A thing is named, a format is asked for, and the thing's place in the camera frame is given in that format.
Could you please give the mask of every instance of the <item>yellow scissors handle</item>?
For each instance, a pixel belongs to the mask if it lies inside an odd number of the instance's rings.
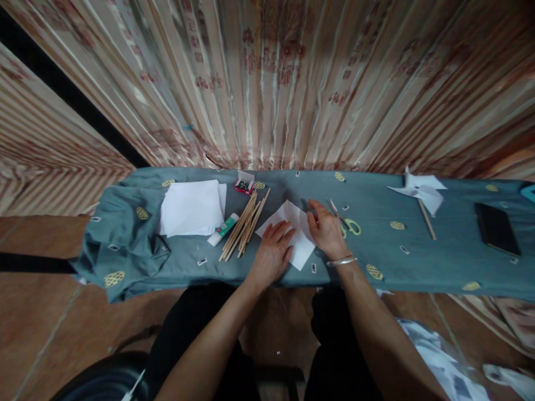
[[[344,219],[347,226],[349,227],[349,232],[353,235],[360,235],[361,234],[361,228],[360,226],[357,224],[356,221],[353,221],[351,219]],[[346,234],[346,229],[344,228],[344,224],[342,224],[342,234],[344,234],[344,239],[346,238],[347,234]]]

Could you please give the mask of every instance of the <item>scissors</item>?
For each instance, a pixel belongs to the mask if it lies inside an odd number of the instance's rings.
[[[351,220],[351,219],[346,219],[346,218],[343,218],[342,215],[340,213],[338,213],[338,209],[336,209],[336,206],[334,205],[332,199],[329,199],[327,201],[329,203],[329,206],[330,208],[333,210],[334,212],[334,215],[336,217],[338,217],[342,223],[344,223],[344,226],[347,227],[347,229],[349,230],[349,232],[353,235],[360,235],[361,234],[361,228],[359,227],[359,225],[357,224],[357,222]],[[344,234],[344,238],[346,237],[346,229],[344,228],[344,226],[342,226],[342,233]]]

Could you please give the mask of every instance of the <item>finger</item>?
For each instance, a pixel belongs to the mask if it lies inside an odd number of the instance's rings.
[[[313,208],[316,213],[318,214],[318,216],[320,215],[323,215],[323,214],[330,214],[330,211],[329,209],[327,209],[326,206],[322,205],[321,203],[319,203],[317,200],[315,199],[309,199],[308,200],[308,204],[311,208]]]
[[[283,237],[284,233],[288,230],[288,228],[291,227],[290,222],[284,222],[282,226],[280,226],[277,231],[273,233],[273,236],[271,237],[273,240],[279,242],[280,239]]]
[[[286,224],[286,220],[282,220],[282,221],[278,222],[275,226],[273,226],[271,228],[271,231],[269,232],[268,238],[273,238],[275,236],[275,234],[277,233],[277,231],[279,230],[279,228],[282,227],[285,224]]]
[[[307,212],[308,228],[310,229],[310,234],[314,237],[318,233],[318,222],[316,221],[316,216],[312,212]]]
[[[271,228],[273,227],[273,224],[269,223],[269,226],[266,228],[266,231],[264,231],[264,235],[262,238],[267,238],[269,235],[269,232],[271,231]]]
[[[291,239],[294,237],[295,231],[296,231],[295,228],[292,228],[290,231],[284,234],[284,236],[280,240],[281,245],[283,245],[284,247],[287,247]]]
[[[286,252],[284,252],[284,256],[283,256],[284,270],[286,270],[286,268],[288,267],[288,263],[290,263],[291,254],[292,253],[294,253],[294,247],[293,246],[289,247],[288,249],[286,249]]]

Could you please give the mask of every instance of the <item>small box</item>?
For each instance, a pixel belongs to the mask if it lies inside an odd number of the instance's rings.
[[[255,176],[238,170],[238,180],[234,184],[234,189],[247,195],[252,193],[252,186],[255,183]]]

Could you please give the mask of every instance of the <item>bundle of wooden sticks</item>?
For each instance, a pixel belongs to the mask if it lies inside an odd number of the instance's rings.
[[[220,261],[225,259],[225,262],[228,262],[238,244],[240,245],[238,257],[241,257],[241,255],[245,253],[245,248],[251,240],[252,233],[255,229],[256,223],[258,222],[260,213],[262,213],[262,209],[264,208],[264,204],[266,203],[266,199],[268,198],[270,191],[271,188],[267,190],[264,199],[258,201],[258,203],[256,202],[256,190],[252,193],[244,212],[234,226],[234,230],[232,230],[230,237],[223,247],[223,253],[219,258]]]

